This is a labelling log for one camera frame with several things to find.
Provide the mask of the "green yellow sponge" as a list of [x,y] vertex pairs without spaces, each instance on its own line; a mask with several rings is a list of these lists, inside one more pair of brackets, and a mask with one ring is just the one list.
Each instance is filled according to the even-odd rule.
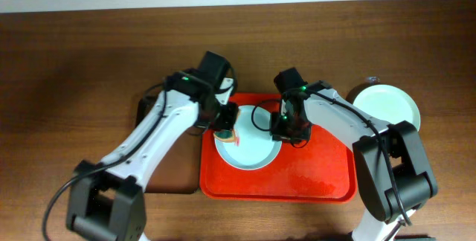
[[239,137],[235,133],[234,129],[231,130],[219,130],[213,133],[213,136],[216,140],[221,141],[223,143],[235,143],[239,142]]

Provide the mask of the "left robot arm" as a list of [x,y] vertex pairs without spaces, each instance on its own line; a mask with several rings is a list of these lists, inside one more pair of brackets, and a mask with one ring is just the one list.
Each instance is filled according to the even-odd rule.
[[160,85],[152,108],[127,139],[98,163],[79,163],[70,180],[66,227],[85,240],[146,240],[144,193],[156,167],[190,127],[230,129],[233,77],[189,69]]

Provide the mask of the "pale green plate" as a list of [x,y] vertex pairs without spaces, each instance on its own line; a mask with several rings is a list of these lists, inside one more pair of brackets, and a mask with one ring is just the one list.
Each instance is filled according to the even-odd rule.
[[380,120],[392,124],[407,121],[420,130],[421,114],[416,102],[395,86],[371,85],[356,95],[353,105]]

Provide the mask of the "pale blue plate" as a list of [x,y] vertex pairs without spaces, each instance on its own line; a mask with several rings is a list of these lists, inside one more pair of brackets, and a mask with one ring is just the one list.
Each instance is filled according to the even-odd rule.
[[282,142],[273,141],[269,132],[261,131],[269,125],[271,114],[261,107],[251,105],[239,107],[234,130],[239,142],[214,142],[220,157],[239,170],[258,170],[270,164],[278,155]]

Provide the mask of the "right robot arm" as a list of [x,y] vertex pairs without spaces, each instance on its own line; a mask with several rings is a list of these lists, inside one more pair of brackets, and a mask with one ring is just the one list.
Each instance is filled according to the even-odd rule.
[[271,115],[275,141],[304,147],[312,127],[337,138],[354,156],[364,215],[351,240],[394,240],[410,217],[438,193],[437,180],[416,127],[393,124],[358,109],[324,81],[274,80],[280,93]]

